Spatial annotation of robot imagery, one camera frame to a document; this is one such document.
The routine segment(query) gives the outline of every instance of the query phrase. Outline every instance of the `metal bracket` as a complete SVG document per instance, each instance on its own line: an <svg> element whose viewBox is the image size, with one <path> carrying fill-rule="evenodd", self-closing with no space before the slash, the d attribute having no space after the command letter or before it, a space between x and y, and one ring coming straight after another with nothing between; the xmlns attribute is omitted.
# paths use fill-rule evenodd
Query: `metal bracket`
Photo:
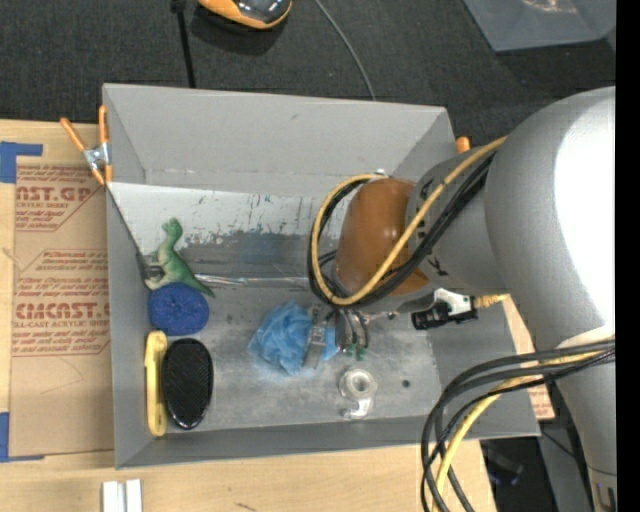
<svg viewBox="0 0 640 512"><path fill-rule="evenodd" d="M111 165L111 145L108 142L103 142L93 148L84 149L82 154L91 168L96 171L99 171L106 165Z"/></svg>
<svg viewBox="0 0 640 512"><path fill-rule="evenodd" d="M340 378L338 388L343 397L358 404L355 409L342 411L345 418L360 419L369 414L378 383L368 371L359 368L346 371Z"/></svg>
<svg viewBox="0 0 640 512"><path fill-rule="evenodd" d="M142 482L139 479L126 482L102 483L102 512L142 512Z"/></svg>

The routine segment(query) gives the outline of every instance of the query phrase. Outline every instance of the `gray carpet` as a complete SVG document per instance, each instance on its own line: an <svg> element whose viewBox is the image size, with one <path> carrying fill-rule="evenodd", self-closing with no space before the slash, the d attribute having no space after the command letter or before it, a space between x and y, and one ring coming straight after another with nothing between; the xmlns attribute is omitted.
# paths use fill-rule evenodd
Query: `gray carpet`
<svg viewBox="0 0 640 512"><path fill-rule="evenodd" d="M539 108L615 84L606 41L496 54L462 0L324 0L380 101L446 106L482 144ZM199 88L368 99L354 59L313 0L270 33L186 19ZM94 122L104 82L187 86L169 1L2 2L0 116Z"/></svg>

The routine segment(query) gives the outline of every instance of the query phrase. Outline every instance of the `black cable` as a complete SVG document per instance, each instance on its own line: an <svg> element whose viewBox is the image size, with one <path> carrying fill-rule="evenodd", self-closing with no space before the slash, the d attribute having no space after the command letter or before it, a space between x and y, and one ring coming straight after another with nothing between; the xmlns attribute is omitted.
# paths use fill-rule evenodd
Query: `black cable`
<svg viewBox="0 0 640 512"><path fill-rule="evenodd" d="M361 298L349 306L337 306L336 307L354 307L354 306L366 306L373 304L386 296L388 296L391 292L393 292L398 286L400 286L413 272L418 268L422 260L431 254L433 247L440 240L444 232L451 225L451 223L455 220L455 218L460 214L463 210L464 206L468 204L468 202L478 193L478 191L484 185L484 180L489 172L489 166L491 161L493 160L493 156L495 152L488 155L480 164L465 178L461 186L456 190L453 194L449 203L444 208L442 213L438 216L436 221L434 222L432 228L426 234L426 236L422 239L416 250L409 257L409 259L396 267L395 269L389 271L385 278L388 279L383 282L380 286L373 289L366 296ZM351 191L355 190L355 188L359 187L363 183L369 180L362 180L355 182L353 184L348 185L345 189L338 192L331 202L327 205L327 208L324 211L323 217L321 219L321 229L318 233L318 239L322 234L322 229L324 225L328 222L328 219L333 213L333 210L337 207L338 203L346 197ZM307 258L308 266L309 266L309 280L311 281L311 289L314 293L320 297L323 302L327 304L332 304L331 301L324 296L320 288L316 285L315 276L313 275L313 271L311 268L311 256L309 250L309 257ZM345 297L344 293L338 289L335 283L327 283L331 288L332 293L338 297Z"/></svg>
<svg viewBox="0 0 640 512"><path fill-rule="evenodd" d="M576 454L572 453L570 450L568 450L567 448L565 448L564 446L562 446L562 443L560 441L558 441L557 439L555 439L553 436L550 436L547 432L545 432L544 430L542 431L542 435L544 437L546 437L551 443L553 443L561 452L565 453L566 455L568 455L569 457L571 457L572 459L576 458Z"/></svg>
<svg viewBox="0 0 640 512"><path fill-rule="evenodd" d="M447 385L445 390L442 392L441 397L438 400L438 403L436 403L436 405L431 410L431 414L429 415L429 418L425 423L423 434L422 434L421 454L423 459L425 457L428 439L429 437L431 437L431 428L433 426L434 421L436 422L436 438L440 437L438 426L439 426L439 422L441 422L442 420L444 407L448 402L450 402L456 396L466 391L469 391L470 389L473 389L474 387L488 384L490 382L495 382L496 380L504 380L506 378L511 378L519 375L515 374L513 371L507 371L507 372L501 372L501 373L498 372L498 373L485 376L484 378L482 378L482 380L476 379L476 381L473 381L476 383L476 385L469 384L469 381L463 384L465 380L499 366L509 366L509 365L518 364L521 362L530 362L534 360L545 361L548 359L557 358L558 356L570 356L570 355L588 353L590 351L606 350L606 349L612 349L612 348L615 348L614 340L603 341L603 342L592 343L589 345L581 345L581 346L575 346L575 347L568 347L564 349L546 350L546 351L532 353L532 354L522 354L517 356L504 357L504 358L496 359L493 361L489 361L487 363L476 365L466 370L465 372L461 373L458 377L456 377L453 381L451 381L449 385ZM549 367L549 368L551 368L552 370L557 370L558 366ZM538 375L540 373L544 373L544 372L534 372L535 375ZM462 489L460 488L457 482L457 478L455 477L455 473L453 472L453 470L449 474L449 477L451 480L452 487L454 488L458 496L460 497L461 494L464 495ZM461 498L461 502L463 506L465 506L463 498Z"/></svg>
<svg viewBox="0 0 640 512"><path fill-rule="evenodd" d="M554 382L556 380L559 380L561 378L567 377L569 375L572 375L578 371L584 370L588 367L591 366L595 366L595 365L599 365L599 364L606 364L609 362L615 361L615 348L613 350L610 350L608 352L605 353L601 353L595 356L592 356L584 361L580 361L578 363L574 363L573 365L569 365L568 368L564 369L564 370L556 370L554 372L549 373L548 375L545 375L543 378L541 379L536 379L534 381L530 381L527 383L523 383L523 384L518 384L516 386L512 386L510 388L505 388L505 389L501 389L501 390L496 390L496 391L490 391L488 393L485 393L482 396L479 396L473 400L471 400L470 402L468 402L464 407L462 407L458 413L451 419L451 421L449 422L449 424L447 425L447 428L444 429L444 431L442 432L442 434L437 438L437 444L435 449L433 450L431 456L425 460L425 458L423 457L423 469L424 469L424 479L426 479L427 484L429 485L429 489L431 490L431 493L433 495L434 500L436 501L436 504L438 505L438 507L440 508L441 512L448 512L448 508L446 507L446 504L444 503L444 501L442 500L442 496L440 496L439 492L437 491L437 488L435 486L435 479L433 478L433 474L430 471L430 466L431 464L433 464L435 458L437 457L438 453L442 453L443 452L443 448L444 448L444 443L446 441L446 438L449 436L449 434L451 433L451 431L453 430L454 426L456 425L456 423L462 418L462 416L466 413L466 411L471 408L473 405L477 404L478 402L485 400L488 397L491 396L495 396L495 395L501 395L504 393L511 393L514 391L518 391L520 389L526 389L526 388L530 388L530 387L535 387L535 386L539 386L542 384L548 384L551 382ZM543 369L544 367L534 367L531 368L531 372L530 375L540 375L543 374ZM432 411L432 413L429 415L429 418L427 419L427 423L432 423L433 422L433 417L434 417L434 411ZM430 429L426 428L427 425L425 424L425 431L427 432L427 435L430 436ZM466 499L466 497L464 496L464 492L462 491L461 488L455 489L456 490L456 494L458 494L458 497L460 498L460 501L463 503L463 506L465 505L465 501L466 501L466 506L465 506L465 510L469 511L469 512L473 512L473 508L471 507L471 505L469 504L468 500ZM422 505L423 508L425 510L428 510L428 505L426 503L426 496L425 496L425 489L424 489L424 481L423 481L423 485L421 486L421 500L422 500Z"/></svg>
<svg viewBox="0 0 640 512"><path fill-rule="evenodd" d="M504 381L507 379L511 379L511 378L516 378L516 377L524 377L524 376L530 376L530 375L546 375L546 374L554 374L555 372L561 371L561 370L570 370L572 368L574 368L576 365L576 363L566 363L563 365L550 365L544 369L538 370L538 371L531 371L530 368L520 368L520 369L516 369L516 370L507 370L507 371L503 371L503 372L497 372L496 374L492 374L492 375L487 375L487 376L483 376L483 377L479 377L475 380L469 381L467 383L465 383L462 386L462 389L459 390L459 392L456 393L456 395L460 395L466 391L469 391L470 389L474 389L477 388L479 386L482 386L484 384L488 384L490 382L495 382L496 380L500 380L500 381ZM442 421L442 415L443 415L443 410L441 407L436 409L435 412L435 430L436 430L436 439L440 439L441 438L441 421ZM444 453L444 445L438 445L439 446L439 451L443 454ZM454 489L454 491L456 491L456 494L458 494L458 497L460 498L460 501L463 505L463 507L465 508L465 510L472 511L473 508L471 507L471 505L468 503L468 501L466 501L466 497L464 497L464 492L462 491L462 488L459 486L458 480L455 476L455 473L453 472L453 470L451 470L451 472L448 474L449 480L451 481L452 487Z"/></svg>
<svg viewBox="0 0 640 512"><path fill-rule="evenodd" d="M353 57L353 60L356 63L356 66L358 66L358 69L360 70L360 74L362 75L364 83L367 86L367 90L369 91L369 96L371 96L371 99L373 101L376 101L376 95L373 92L373 87L371 86L371 82L369 81L369 77L367 76L367 72L364 70L364 66L362 65L362 62L360 62L360 59L358 58L358 54L353 49L353 46L351 46L351 43L347 39L347 36L344 35L344 32L342 32L342 30L340 30L340 27L338 26L336 21L333 19L331 14L329 14L329 11L326 9L326 7L324 5L322 5L320 0L314 0L314 1L315 1L316 5L318 6L318 8L325 15L325 17L327 18L329 23L331 23L331 26L333 27L333 29L340 36L340 39L342 39L342 42L344 43L344 45L349 50L349 53L351 53L351 56Z"/></svg>
<svg viewBox="0 0 640 512"><path fill-rule="evenodd" d="M493 392L487 393L486 395L480 396L480 397L472 400L471 402L467 403L465 405L465 407L463 407L459 411L459 413L456 414L456 416L451 420L451 422L447 426L447 429L445 429L443 435L439 438L438 444L437 444L435 450L433 451L431 457L426 462L423 461L423 467L425 469L425 473L424 473L423 476L426 478L427 483L430 486L430 490L432 491L432 494L434 494L434 499L438 502L438 498L440 498L440 500L441 500L441 496L439 495L439 493L437 493L437 489L435 488L435 480L433 479L433 475L431 474L431 472L430 472L430 470L428 468L430 467L430 465L435 460L435 457L437 456L437 453L443 451L444 442L446 440L446 437L449 435L449 433L451 432L451 430L455 426L455 423L457 423L460 420L462 415L471 406L475 405L476 403L480 402L481 400L484 400L485 398L487 398L489 396L502 394L504 392L513 392L513 391L517 391L517 390L520 390L520 389L526 389L526 388L530 388L530 387L539 386L539 385L542 385L542 384L545 384L545 383L550 383L550 382L553 382L553 381L558 380L560 378L563 378L565 376L571 375L571 374L573 374L573 373L575 373L577 371L585 369L587 367L598 365L598 364L605 364L607 362L611 362L611 361L608 361L606 359L610 358L612 354L615 354L615 351L611 351L611 352L603 354L601 356L590 358L589 360L586 360L585 362L582 362L581 364L577 364L574 368L569 368L568 370L565 370L563 372L558 372L558 374L556 374L555 376L545 377L545 378L542 378L542 379L531 381L529 383L519 384L517 386L513 386L512 388L507 388L506 390L493 391ZM449 474L447 475L450 479L451 479L452 473L453 473L453 470L450 469ZM458 484L457 488L456 488L456 486L454 486L454 490L456 491L456 494L458 495L458 498L460 499L461 503L463 504L465 510L467 510L469 512L473 512L473 507L469 504L466 496L464 495L464 491L459 487L459 484ZM424 487L422 487L422 489L421 489L421 497L423 499L423 507L425 507L425 510L428 510L428 506L426 505L426 497L424 496ZM442 512L447 512L447 507L444 504L444 502L439 502L438 506L441 506L440 508L441 508Z"/></svg>
<svg viewBox="0 0 640 512"><path fill-rule="evenodd" d="M366 297L358 301L359 305L369 305L377 302L393 292L402 284L415 270L420 263L431 254L433 247L440 240L444 232L460 214L464 206L475 196L484 185L489 165L493 159L493 154L485 159L462 183L460 188L451 197L449 203L442 211L438 219L434 222L429 232L422 239L416 250L400 267L394 269L395 275L382 283Z"/></svg>
<svg viewBox="0 0 640 512"><path fill-rule="evenodd" d="M187 24L184 20L184 9L186 0L171 0L171 12L178 19L178 27L180 28L180 41L182 43L182 53L184 56L184 65L187 68L187 80L191 89L196 88L196 77L193 73L193 59L191 58L191 47L189 46L189 36L187 34Z"/></svg>

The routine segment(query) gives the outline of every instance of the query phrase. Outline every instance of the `cardboard sheet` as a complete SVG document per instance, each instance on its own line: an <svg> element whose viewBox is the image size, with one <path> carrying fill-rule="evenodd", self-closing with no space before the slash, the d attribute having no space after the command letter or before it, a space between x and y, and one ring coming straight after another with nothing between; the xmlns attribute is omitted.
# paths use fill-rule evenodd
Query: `cardboard sheet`
<svg viewBox="0 0 640 512"><path fill-rule="evenodd" d="M58 124L13 126L3 140L41 143L44 153L18 159L9 455L109 449L105 192ZM81 129L95 143L95 127Z"/></svg>

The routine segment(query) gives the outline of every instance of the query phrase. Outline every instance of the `blue yarn ball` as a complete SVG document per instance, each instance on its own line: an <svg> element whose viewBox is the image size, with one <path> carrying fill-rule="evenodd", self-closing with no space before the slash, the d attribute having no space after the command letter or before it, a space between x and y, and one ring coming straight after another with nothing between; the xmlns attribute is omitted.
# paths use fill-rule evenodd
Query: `blue yarn ball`
<svg viewBox="0 0 640 512"><path fill-rule="evenodd" d="M195 334L207 325L209 304L198 290L170 283L149 294L149 320L167 336Z"/></svg>

